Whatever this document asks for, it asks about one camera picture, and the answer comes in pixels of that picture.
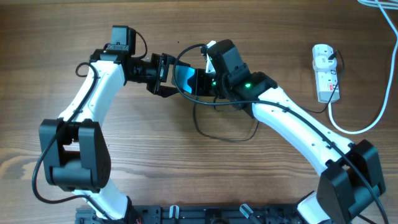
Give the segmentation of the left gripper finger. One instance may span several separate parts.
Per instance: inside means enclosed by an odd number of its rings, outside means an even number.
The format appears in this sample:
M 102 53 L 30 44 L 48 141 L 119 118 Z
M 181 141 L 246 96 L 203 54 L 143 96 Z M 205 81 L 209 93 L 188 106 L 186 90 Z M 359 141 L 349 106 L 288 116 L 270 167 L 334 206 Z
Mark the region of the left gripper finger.
M 162 58 L 163 58 L 163 62 L 162 63 L 163 63 L 163 65 L 165 67 L 173 66 L 175 64 L 176 58 L 174 56 L 172 56 L 172 55 L 163 53 L 162 54 Z M 177 65 L 190 67 L 189 63 L 183 62 L 181 60 L 179 60 L 177 62 Z
M 154 94 L 163 98 L 170 97 L 176 93 L 179 93 L 179 91 L 175 87 L 170 86 L 156 85 L 154 89 Z

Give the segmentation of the teal Galaxy smartphone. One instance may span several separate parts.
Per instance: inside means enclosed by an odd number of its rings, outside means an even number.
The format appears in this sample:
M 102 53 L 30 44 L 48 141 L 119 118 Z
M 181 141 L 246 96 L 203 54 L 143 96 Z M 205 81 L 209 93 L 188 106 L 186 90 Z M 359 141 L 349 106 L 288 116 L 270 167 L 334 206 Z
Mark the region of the teal Galaxy smartphone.
M 188 93 L 193 93 L 192 86 L 188 84 L 189 79 L 194 77 L 195 69 L 188 66 L 177 65 L 175 68 L 175 74 L 177 76 L 177 84 L 179 88 Z

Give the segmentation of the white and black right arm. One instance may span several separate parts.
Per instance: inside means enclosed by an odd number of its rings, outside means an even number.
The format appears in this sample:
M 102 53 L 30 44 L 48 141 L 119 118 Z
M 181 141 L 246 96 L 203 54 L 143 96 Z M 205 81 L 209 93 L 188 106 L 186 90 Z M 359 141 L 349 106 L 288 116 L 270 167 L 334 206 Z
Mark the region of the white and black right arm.
M 370 204 L 389 220 L 379 197 L 386 191 L 376 147 L 363 139 L 354 143 L 322 125 L 295 104 L 276 81 L 250 72 L 229 39 L 200 47 L 205 57 L 208 95 L 213 104 L 231 105 L 268 125 L 296 148 L 320 176 L 317 190 L 300 202 L 308 223 L 326 219 L 350 223 Z

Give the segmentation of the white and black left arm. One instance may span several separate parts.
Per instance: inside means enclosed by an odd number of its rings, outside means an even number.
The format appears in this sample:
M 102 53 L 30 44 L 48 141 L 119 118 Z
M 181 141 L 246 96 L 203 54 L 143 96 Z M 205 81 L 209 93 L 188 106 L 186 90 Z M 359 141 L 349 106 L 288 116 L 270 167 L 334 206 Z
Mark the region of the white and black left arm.
M 32 174 L 32 190 L 40 201 L 58 204 L 82 198 L 100 223 L 140 222 L 131 199 L 110 179 L 111 157 L 101 127 L 127 82 L 145 83 L 152 94 L 166 98 L 177 92 L 161 85 L 169 68 L 186 72 L 190 66 L 168 54 L 153 54 L 144 61 L 136 56 L 138 35 L 128 26 L 113 26 L 111 41 L 80 64 L 88 73 L 76 97 L 58 118 L 42 121 L 42 153 Z

